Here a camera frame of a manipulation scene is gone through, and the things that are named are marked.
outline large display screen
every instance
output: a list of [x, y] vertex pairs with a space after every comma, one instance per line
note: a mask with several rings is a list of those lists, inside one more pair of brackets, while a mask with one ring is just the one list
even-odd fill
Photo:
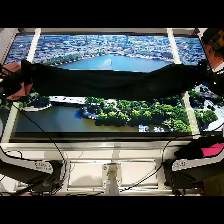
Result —
[[[206, 58], [198, 38], [175, 37], [183, 64]], [[6, 63], [20, 62], [30, 36], [18, 36]], [[167, 36], [41, 35], [33, 63], [63, 69], [151, 72], [174, 63]], [[219, 120], [218, 107], [207, 104], [205, 86], [190, 91], [200, 130]], [[45, 132], [191, 132], [180, 96], [148, 101], [89, 97], [39, 96], [35, 91], [19, 101], [20, 108]], [[22, 114], [16, 132], [40, 132]]]

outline robotic arm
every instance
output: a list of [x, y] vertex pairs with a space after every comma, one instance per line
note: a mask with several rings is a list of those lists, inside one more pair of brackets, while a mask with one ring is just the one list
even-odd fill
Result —
[[[221, 75], [207, 71], [207, 61], [197, 66], [168, 65], [151, 73], [65, 70], [42, 64], [21, 62], [21, 69], [12, 72], [0, 67], [0, 98], [5, 100], [32, 87], [44, 96], [94, 96], [125, 100], [147, 100], [182, 94], [206, 81], [217, 94], [224, 92]], [[60, 161], [34, 161], [6, 155], [0, 149], [0, 173], [27, 183], [28, 189], [51, 191], [63, 184], [66, 163]]]

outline lake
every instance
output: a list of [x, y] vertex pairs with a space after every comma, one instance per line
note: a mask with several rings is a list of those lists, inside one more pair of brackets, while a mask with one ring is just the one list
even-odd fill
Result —
[[[60, 65], [58, 67], [82, 70], [112, 69], [151, 72], [168, 64], [170, 64], [170, 62], [105, 55]], [[52, 106], [46, 110], [26, 112], [26, 114], [46, 132], [138, 132], [138, 127], [95, 126], [94, 120], [76, 117], [75, 114], [77, 110], [78, 108], [75, 107]], [[153, 128], [154, 125], [150, 125], [150, 131], [153, 131]], [[40, 130], [26, 117], [19, 114], [16, 124], [16, 132], [40, 132]]]

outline pink cloth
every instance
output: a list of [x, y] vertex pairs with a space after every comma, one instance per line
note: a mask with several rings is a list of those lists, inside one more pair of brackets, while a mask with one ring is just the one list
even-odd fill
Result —
[[216, 156], [222, 151], [223, 148], [224, 148], [224, 144], [217, 143], [211, 146], [210, 148], [202, 148], [201, 151], [203, 152], [204, 157]]

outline screen bezel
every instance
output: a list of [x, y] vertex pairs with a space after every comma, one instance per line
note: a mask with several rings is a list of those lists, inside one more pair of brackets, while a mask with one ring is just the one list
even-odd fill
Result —
[[[17, 36], [34, 35], [32, 32], [18, 33]], [[134, 32], [43, 32], [41, 35], [128, 35], [128, 36], [168, 36], [167, 33], [134, 33]], [[174, 37], [198, 38], [202, 49], [205, 53], [203, 45], [198, 35], [174, 34]], [[178, 140], [192, 140], [191, 132], [12, 132], [10, 141], [16, 142], [51, 142], [49, 137], [55, 142], [77, 142], [77, 141], [155, 141], [170, 140], [177, 138]]]

